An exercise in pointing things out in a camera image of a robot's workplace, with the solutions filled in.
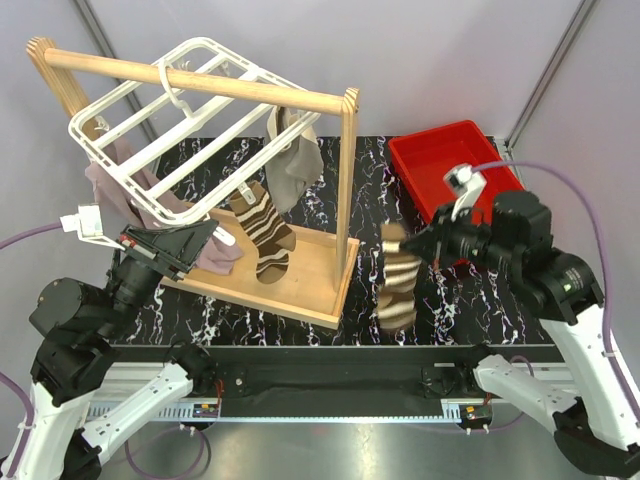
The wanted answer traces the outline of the brown striped sock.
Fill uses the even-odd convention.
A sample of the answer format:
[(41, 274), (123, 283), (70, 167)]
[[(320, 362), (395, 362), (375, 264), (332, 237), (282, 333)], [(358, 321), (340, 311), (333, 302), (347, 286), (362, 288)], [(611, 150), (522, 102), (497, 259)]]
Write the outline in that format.
[(377, 291), (376, 314), (385, 332), (404, 330), (417, 316), (414, 289), (421, 260), (400, 248), (406, 238), (398, 223), (380, 226), (384, 282)]
[(236, 191), (229, 199), (230, 207), (257, 249), (257, 280), (263, 284), (273, 284), (287, 273), (290, 254), (296, 248), (296, 234), (284, 222), (269, 193), (259, 182), (251, 181), (247, 187), (255, 201), (249, 203)]

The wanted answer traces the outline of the grey cream sock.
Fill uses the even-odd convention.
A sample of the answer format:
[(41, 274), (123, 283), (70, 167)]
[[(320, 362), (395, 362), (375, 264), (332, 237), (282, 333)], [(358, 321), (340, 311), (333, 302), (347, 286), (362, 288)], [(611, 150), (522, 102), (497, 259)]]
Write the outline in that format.
[(289, 212), (321, 177), (324, 162), (312, 126), (265, 165), (268, 191), (279, 214)]

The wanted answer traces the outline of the white plastic clip hanger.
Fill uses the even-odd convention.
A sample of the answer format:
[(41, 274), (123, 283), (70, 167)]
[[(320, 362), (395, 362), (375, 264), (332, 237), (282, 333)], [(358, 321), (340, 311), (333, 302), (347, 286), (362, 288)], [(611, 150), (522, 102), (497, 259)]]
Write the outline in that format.
[[(206, 37), (182, 42), (151, 65), (84, 54), (75, 54), (71, 58), (75, 70), (118, 78), (122, 83), (76, 113), (69, 123), (69, 135), (92, 162), (98, 164), (132, 197), (135, 206), (148, 212), (163, 226), (186, 226), (205, 217), (232, 193), (244, 189), (254, 173), (313, 125), (321, 114), (320, 110), (306, 105), (309, 91)], [(145, 84), (158, 85), (163, 91), (148, 105), (109, 128), (98, 139), (89, 138), (83, 130), (89, 120), (98, 118), (108, 107)], [(227, 127), (204, 153), (185, 161), (153, 187), (144, 187), (135, 179), (135, 174), (178, 142), (201, 130), (235, 100), (250, 100), (256, 105)], [(278, 105), (297, 109), (300, 115), (258, 154), (185, 211), (179, 212), (161, 204), (163, 194)], [(182, 115), (174, 126), (129, 159), (121, 162), (110, 159), (105, 151), (107, 145), (169, 106)]]

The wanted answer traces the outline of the wooden clothes rack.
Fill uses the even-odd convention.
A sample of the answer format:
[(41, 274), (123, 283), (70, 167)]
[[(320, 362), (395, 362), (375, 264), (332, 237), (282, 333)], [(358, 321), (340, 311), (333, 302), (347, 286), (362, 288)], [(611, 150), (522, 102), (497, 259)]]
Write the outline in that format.
[[(26, 51), (70, 120), (122, 83), (118, 78), (73, 69), (71, 57), (82, 53), (61, 50), (48, 38), (30, 39)], [(90, 139), (98, 139), (109, 128), (148, 105), (162, 91), (160, 86), (153, 84), (137, 88), (104, 110), (98, 118), (89, 120), (84, 132)], [(349, 234), (359, 92), (350, 88), (341, 96), (309, 93), (306, 105), (320, 110), (320, 116), (332, 115), (341, 120), (335, 232), (295, 227), (296, 248), (290, 254), (287, 273), (273, 284), (257, 280), (258, 253), (251, 251), (226, 276), (194, 269), (181, 280), (166, 277), (165, 285), (324, 328), (333, 329), (339, 325), (359, 247), (358, 241)], [(237, 191), (253, 203), (255, 197), (247, 187), (248, 182), (244, 189)], [(223, 210), (221, 203), (199, 221), (219, 220), (224, 237), (233, 237), (240, 246), (250, 247), (251, 240), (235, 215)]]

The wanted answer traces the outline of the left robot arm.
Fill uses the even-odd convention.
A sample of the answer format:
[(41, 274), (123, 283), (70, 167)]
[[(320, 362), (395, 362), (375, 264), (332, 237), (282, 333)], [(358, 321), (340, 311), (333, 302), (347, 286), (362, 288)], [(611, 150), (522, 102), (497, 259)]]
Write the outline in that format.
[(138, 391), (103, 416), (87, 411), (119, 353), (110, 344), (137, 318), (161, 279), (179, 280), (194, 267), (218, 223), (148, 230), (127, 226), (102, 288), (71, 278), (41, 292), (29, 317), (43, 340), (22, 394), (25, 419), (4, 479), (96, 479), (113, 454), (163, 407), (218, 387), (206, 350), (182, 343)]

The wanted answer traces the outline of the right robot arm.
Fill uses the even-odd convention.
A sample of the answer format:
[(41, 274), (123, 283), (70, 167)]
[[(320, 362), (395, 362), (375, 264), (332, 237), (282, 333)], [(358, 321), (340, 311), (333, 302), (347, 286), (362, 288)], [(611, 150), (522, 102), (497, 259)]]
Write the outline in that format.
[(507, 275), (511, 292), (553, 339), (578, 392), (553, 388), (488, 347), (454, 371), (466, 396), (496, 395), (548, 430), (578, 470), (629, 479), (639, 472), (639, 426), (605, 353), (604, 295), (580, 257), (553, 245), (552, 213), (531, 192), (498, 194), (490, 223), (456, 218), (452, 205), (404, 240), (427, 263), (468, 260)]

